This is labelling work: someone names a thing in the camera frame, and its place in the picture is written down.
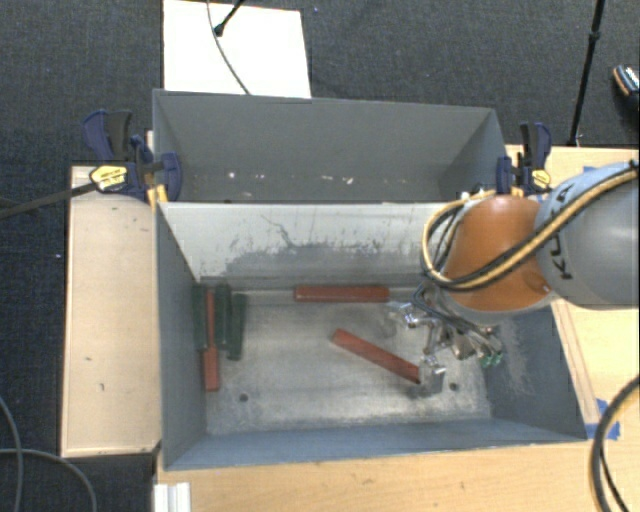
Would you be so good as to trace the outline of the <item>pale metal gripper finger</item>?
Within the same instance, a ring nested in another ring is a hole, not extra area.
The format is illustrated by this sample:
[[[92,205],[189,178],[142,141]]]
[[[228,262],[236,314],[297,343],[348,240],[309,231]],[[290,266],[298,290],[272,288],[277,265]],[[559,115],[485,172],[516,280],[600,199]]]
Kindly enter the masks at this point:
[[[443,391],[446,367],[434,355],[424,355],[418,370],[420,396],[433,396]]]
[[[411,303],[392,301],[384,306],[382,332],[385,336],[395,336],[399,329],[416,329],[419,325]]]

